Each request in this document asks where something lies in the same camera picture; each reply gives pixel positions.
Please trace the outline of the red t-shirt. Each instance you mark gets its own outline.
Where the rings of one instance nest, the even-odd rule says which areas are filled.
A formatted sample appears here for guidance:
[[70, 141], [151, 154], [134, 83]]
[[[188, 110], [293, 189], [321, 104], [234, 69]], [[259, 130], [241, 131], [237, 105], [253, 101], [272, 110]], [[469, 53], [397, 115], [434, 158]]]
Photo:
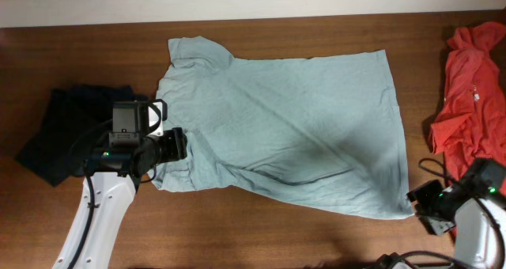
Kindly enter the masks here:
[[457, 28], [447, 41], [444, 105], [430, 126], [434, 154], [443, 154], [449, 174], [463, 178], [473, 161], [505, 165], [505, 95], [491, 50], [505, 38], [505, 25], [486, 22]]

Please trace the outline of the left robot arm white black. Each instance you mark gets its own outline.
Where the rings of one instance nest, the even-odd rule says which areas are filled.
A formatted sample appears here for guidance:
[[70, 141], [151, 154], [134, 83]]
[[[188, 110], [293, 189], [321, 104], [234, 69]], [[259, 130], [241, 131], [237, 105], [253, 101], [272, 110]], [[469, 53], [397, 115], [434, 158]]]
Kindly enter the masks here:
[[187, 156], [179, 127], [165, 130], [162, 99], [113, 105], [111, 130], [84, 160], [81, 200], [56, 268], [106, 268], [119, 228], [143, 176]]

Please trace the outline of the dark navy folded garment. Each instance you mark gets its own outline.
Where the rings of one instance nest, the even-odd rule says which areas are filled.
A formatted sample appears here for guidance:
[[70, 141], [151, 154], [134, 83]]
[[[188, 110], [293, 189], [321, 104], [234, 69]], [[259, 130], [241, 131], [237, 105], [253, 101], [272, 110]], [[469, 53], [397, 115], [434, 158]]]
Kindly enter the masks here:
[[53, 89], [37, 133], [16, 154], [15, 160], [56, 187], [70, 175], [81, 175], [81, 163], [96, 140], [111, 128], [116, 101], [145, 101], [126, 85], [107, 87], [75, 85]]

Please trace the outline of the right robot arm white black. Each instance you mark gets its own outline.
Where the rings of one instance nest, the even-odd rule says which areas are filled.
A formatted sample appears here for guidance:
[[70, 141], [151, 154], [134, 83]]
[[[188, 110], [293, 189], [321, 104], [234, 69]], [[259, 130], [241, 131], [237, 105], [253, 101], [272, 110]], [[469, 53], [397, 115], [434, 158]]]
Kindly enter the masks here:
[[493, 159], [477, 158], [462, 179], [439, 173], [418, 163], [425, 170], [449, 181], [445, 187], [430, 180], [408, 192], [415, 215], [426, 231], [442, 236], [456, 231], [455, 253], [447, 256], [428, 250], [382, 255], [372, 268], [473, 268], [505, 269], [505, 167]]

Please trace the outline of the light blue t-shirt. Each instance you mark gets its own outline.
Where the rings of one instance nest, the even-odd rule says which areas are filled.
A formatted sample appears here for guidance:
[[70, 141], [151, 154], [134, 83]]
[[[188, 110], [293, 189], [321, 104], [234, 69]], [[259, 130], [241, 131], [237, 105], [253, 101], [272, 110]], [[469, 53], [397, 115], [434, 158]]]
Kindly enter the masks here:
[[234, 186], [363, 218], [408, 218], [406, 140], [387, 54], [248, 60], [197, 36], [168, 41], [157, 98], [187, 157], [159, 165], [170, 192]]

